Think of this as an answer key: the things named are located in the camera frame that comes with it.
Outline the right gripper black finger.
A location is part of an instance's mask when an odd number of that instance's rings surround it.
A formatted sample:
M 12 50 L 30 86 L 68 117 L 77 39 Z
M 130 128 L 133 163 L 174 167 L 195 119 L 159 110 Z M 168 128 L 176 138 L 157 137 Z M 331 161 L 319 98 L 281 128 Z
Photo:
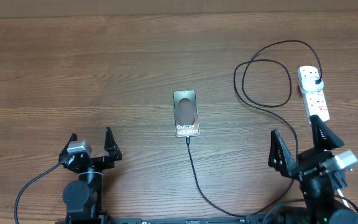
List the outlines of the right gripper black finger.
M 316 150 L 333 150 L 344 146 L 344 141 L 329 129 L 318 115 L 311 115 L 310 121 Z
M 298 172 L 296 161 L 276 129 L 271 131 L 268 165 L 288 178 L 295 178 Z

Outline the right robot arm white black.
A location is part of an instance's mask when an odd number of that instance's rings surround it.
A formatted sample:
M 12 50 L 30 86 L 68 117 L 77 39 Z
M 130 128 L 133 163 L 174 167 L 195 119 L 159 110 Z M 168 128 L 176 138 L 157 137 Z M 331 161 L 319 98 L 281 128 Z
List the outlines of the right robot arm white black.
M 333 149 L 344 142 L 317 115 L 310 116 L 313 145 L 294 159 L 278 131 L 271 132 L 268 165 L 300 184 L 302 199 L 282 202 L 265 214 L 262 223 L 358 223 L 358 206 L 339 194 L 347 187 L 346 171 L 358 164 L 356 155 Z

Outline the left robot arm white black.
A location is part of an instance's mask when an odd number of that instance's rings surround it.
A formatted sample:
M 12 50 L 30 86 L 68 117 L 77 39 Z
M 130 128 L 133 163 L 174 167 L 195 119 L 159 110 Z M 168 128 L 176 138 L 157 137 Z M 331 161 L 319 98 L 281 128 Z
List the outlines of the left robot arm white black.
M 78 174 L 78 179 L 66 185 L 62 199 L 66 205 L 65 223 L 112 223 L 113 218 L 103 210 L 103 171 L 114 168 L 122 159 L 111 128 L 106 128 L 105 156 L 92 157 L 92 148 L 85 140 L 78 140 L 73 133 L 58 157 L 58 162 L 47 171 L 30 180 L 21 188 L 14 204 L 14 221 L 19 223 L 18 206 L 22 194 L 31 184 L 59 166 Z

